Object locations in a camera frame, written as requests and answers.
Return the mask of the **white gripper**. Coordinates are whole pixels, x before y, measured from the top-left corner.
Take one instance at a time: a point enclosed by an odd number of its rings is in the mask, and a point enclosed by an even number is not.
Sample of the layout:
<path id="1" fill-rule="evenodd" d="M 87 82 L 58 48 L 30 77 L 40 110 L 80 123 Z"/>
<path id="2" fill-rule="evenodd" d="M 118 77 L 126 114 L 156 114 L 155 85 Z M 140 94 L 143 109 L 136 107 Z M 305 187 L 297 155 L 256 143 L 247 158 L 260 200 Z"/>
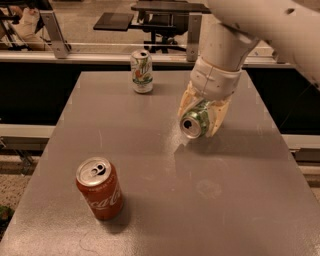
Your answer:
<path id="1" fill-rule="evenodd" d="M 182 95 L 178 117 L 181 118 L 203 98 L 212 101 L 207 104 L 209 128 L 205 134 L 212 137 L 224 121 L 231 101 L 228 97 L 235 92 L 240 76 L 240 70 L 226 71 L 199 57 L 191 71 L 191 82 Z"/>

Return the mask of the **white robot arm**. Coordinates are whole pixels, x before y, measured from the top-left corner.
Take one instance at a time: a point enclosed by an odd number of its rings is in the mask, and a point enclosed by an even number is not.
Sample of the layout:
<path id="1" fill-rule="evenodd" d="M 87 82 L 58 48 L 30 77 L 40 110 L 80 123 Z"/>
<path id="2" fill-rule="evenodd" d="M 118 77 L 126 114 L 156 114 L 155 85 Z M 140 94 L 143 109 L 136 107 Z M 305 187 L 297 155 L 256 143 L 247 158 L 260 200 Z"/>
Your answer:
<path id="1" fill-rule="evenodd" d="M 190 139 L 220 128 L 248 54 L 266 42 L 312 85 L 320 82 L 319 12 L 296 0 L 208 0 L 217 22 L 197 58 L 178 117 Z"/>

